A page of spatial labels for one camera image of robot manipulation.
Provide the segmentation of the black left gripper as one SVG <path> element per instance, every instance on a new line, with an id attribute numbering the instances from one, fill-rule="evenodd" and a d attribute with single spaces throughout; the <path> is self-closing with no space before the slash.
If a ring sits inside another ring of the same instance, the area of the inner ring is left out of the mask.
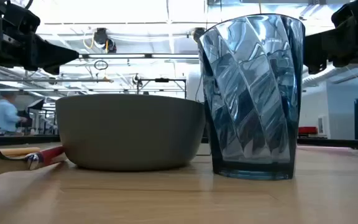
<path id="1" fill-rule="evenodd" d="M 0 0 L 0 66 L 24 67 L 58 75 L 60 66 L 76 60 L 75 50 L 23 37 L 34 35 L 40 19 L 29 11 L 34 0 Z"/>

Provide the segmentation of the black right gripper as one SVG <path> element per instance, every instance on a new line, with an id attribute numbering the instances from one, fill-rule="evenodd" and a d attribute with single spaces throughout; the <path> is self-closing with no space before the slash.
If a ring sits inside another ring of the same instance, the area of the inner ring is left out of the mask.
<path id="1" fill-rule="evenodd" d="M 335 67 L 358 65 L 358 0 L 341 6 L 332 16 L 335 26 L 335 52 L 330 57 L 324 43 L 334 34 L 334 29 L 307 35 L 304 41 L 303 64 L 308 73 L 315 75 L 326 69 L 331 62 Z"/>

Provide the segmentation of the red handled metal utensil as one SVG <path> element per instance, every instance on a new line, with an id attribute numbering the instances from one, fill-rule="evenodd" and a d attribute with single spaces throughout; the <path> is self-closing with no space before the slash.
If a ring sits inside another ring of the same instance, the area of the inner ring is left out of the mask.
<path id="1" fill-rule="evenodd" d="M 66 159 L 62 146 L 31 152 L 24 157 L 7 157 L 0 150 L 0 170 L 5 172 L 15 170 L 35 170 L 49 166 Z"/>

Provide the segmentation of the orange handled metal utensil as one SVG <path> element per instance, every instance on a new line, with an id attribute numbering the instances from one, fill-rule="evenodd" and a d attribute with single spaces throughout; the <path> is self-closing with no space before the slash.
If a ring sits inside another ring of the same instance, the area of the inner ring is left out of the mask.
<path id="1" fill-rule="evenodd" d="M 17 147 L 17 148 L 5 148 L 0 149 L 1 153 L 7 157 L 25 156 L 33 152 L 39 152 L 39 147 Z"/>

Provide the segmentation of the black ceiling mounted device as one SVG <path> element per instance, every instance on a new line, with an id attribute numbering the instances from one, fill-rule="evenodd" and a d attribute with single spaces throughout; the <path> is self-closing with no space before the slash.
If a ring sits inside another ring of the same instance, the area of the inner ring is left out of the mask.
<path id="1" fill-rule="evenodd" d="M 93 34 L 93 40 L 107 54 L 115 54 L 117 52 L 116 43 L 109 38 L 106 28 L 97 28 Z"/>

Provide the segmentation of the person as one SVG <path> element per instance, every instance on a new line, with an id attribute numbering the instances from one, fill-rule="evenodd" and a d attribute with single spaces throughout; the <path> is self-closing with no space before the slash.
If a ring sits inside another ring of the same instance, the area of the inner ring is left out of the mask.
<path id="1" fill-rule="evenodd" d="M 26 122 L 26 117 L 19 116 L 13 102 L 17 97 L 15 92 L 3 91 L 0 99 L 0 133 L 14 134 L 17 131 L 16 124 Z"/>

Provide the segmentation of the red box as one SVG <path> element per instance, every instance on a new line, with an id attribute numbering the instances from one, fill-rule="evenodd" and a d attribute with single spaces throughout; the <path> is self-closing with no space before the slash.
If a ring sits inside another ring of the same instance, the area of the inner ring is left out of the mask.
<path id="1" fill-rule="evenodd" d="M 298 134 L 309 135 L 318 134 L 317 127 L 314 126 L 303 126 L 298 128 Z"/>

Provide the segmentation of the grey round bowl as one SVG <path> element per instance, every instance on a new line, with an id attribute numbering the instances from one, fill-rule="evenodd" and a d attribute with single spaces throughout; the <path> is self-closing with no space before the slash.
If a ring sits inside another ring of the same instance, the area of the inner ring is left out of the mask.
<path id="1" fill-rule="evenodd" d="M 205 127 L 202 103 L 169 96 L 66 96 L 55 110 L 68 159 L 95 170 L 185 166 L 196 156 Z"/>

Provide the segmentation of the black overhead rail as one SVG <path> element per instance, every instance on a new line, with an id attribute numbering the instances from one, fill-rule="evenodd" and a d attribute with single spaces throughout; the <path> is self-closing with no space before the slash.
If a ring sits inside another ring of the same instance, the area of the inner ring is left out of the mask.
<path id="1" fill-rule="evenodd" d="M 157 59 L 196 59 L 198 54 L 80 54 L 79 58 L 113 59 L 113 58 L 157 58 Z"/>

